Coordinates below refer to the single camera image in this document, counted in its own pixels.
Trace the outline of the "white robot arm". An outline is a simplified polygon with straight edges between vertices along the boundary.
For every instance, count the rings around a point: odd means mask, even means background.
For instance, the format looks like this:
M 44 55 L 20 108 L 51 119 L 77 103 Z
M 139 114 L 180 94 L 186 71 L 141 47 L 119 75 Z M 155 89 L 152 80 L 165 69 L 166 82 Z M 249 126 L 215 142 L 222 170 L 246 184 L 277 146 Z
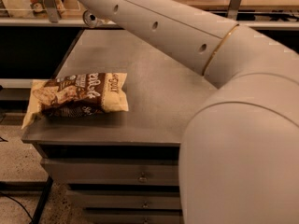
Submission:
M 173 0 L 79 0 L 216 91 L 183 135 L 185 224 L 299 224 L 299 59 L 253 29 Z

